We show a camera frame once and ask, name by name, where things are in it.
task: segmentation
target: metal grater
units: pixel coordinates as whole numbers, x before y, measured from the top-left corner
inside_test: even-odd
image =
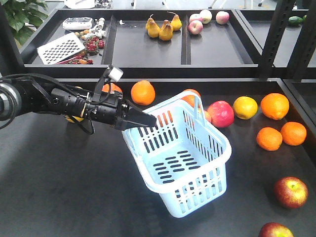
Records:
[[[39,57],[46,65],[63,61],[84,49],[75,33],[66,34],[37,48]]]

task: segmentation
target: pear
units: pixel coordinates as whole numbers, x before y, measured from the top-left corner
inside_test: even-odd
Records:
[[[171,24],[170,24],[170,22],[169,22],[168,20],[164,20],[164,21],[163,21],[163,24],[162,24],[162,26],[161,26],[161,30],[163,30],[167,24],[169,24],[169,25],[171,26]]]
[[[159,36],[159,32],[160,32],[159,25],[157,25],[157,23],[155,21],[149,22],[149,27],[148,27],[148,31],[147,31],[149,37],[157,38]]]
[[[151,14],[150,17],[149,17],[148,20],[147,20],[147,23],[146,23],[146,26],[145,26],[146,30],[148,30],[148,28],[149,28],[149,23],[152,22],[152,21],[154,21],[154,19],[152,18],[152,16],[153,16],[153,14]]]
[[[174,30],[174,31],[180,30],[181,27],[182,27],[182,22],[181,22],[181,20],[180,20],[179,15],[176,14],[176,13],[174,13],[174,12],[171,12],[171,11],[169,11],[168,13],[174,14],[174,16],[173,16],[173,18],[172,18],[172,21],[171,21],[171,23],[170,23],[170,25],[173,27],[173,30]]]
[[[173,37],[173,29],[170,24],[166,24],[164,29],[161,29],[159,32],[159,39],[163,41],[171,40]]]

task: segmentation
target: apple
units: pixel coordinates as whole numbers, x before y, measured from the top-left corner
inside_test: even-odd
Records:
[[[269,222],[261,227],[258,237],[294,237],[292,231],[277,222]]]
[[[306,184],[296,177],[284,177],[274,185],[274,194],[279,203],[289,209],[303,206],[308,197]]]
[[[234,111],[229,103],[219,100],[207,108],[215,127],[228,127],[234,122]]]
[[[203,21],[203,18],[200,16],[200,14],[196,13],[196,14],[192,14],[189,18],[189,23],[198,20],[198,21]]]
[[[219,11],[216,14],[216,22],[220,25],[225,25],[229,20],[229,13],[225,11]]]
[[[198,35],[203,30],[203,24],[198,20],[194,20],[188,25],[188,29],[192,35]]]
[[[207,9],[202,10],[199,15],[202,17],[202,23],[208,24],[212,20],[212,12]]]

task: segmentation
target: tray divider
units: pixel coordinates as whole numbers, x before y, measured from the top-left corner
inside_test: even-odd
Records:
[[[191,64],[191,41],[188,32],[188,15],[185,16],[182,26],[181,65]]]
[[[111,16],[108,30],[106,32],[106,43],[102,54],[101,64],[110,65],[113,60],[114,42],[117,35],[118,21],[115,16]]]
[[[234,9],[231,9],[231,12],[230,24],[238,35],[242,45],[247,50],[252,62],[257,64],[261,57],[262,48],[238,13]]]

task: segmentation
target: orange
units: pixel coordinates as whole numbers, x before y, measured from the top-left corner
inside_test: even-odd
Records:
[[[257,134],[257,143],[267,151],[276,151],[282,144],[282,135],[272,127],[264,127]]]
[[[118,87],[117,85],[115,85],[114,83],[111,83],[111,91],[118,91],[118,92],[122,92],[121,88]],[[102,91],[103,92],[108,92],[109,91],[109,84],[105,84],[103,87],[102,87]]]
[[[150,105],[156,97],[153,85],[147,80],[135,83],[130,94],[134,103],[138,105]]]
[[[279,93],[271,93],[261,100],[262,113],[270,119],[280,120],[289,110],[289,102],[286,96]]]
[[[197,95],[201,98],[201,95],[200,95],[200,93],[199,93],[197,90],[194,90],[194,89],[186,89],[186,90],[184,90],[184,91],[191,91],[191,92],[197,94]],[[194,98],[195,98],[194,95],[187,95],[187,96],[185,96],[185,97],[183,97],[183,98],[181,98],[181,99],[184,100],[184,101],[186,101],[186,102],[188,102],[189,105],[191,105],[192,107],[194,107]]]
[[[307,136],[306,128],[299,122],[287,122],[281,128],[283,141],[291,146],[301,145]]]

